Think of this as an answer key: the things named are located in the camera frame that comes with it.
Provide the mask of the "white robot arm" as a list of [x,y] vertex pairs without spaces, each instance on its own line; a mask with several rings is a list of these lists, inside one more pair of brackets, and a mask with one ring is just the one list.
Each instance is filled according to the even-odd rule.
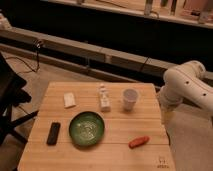
[[170,67],[164,72],[164,85],[157,93],[162,124],[172,118],[172,111],[184,98],[213,116],[213,87],[202,81],[205,72],[205,66],[196,60]]

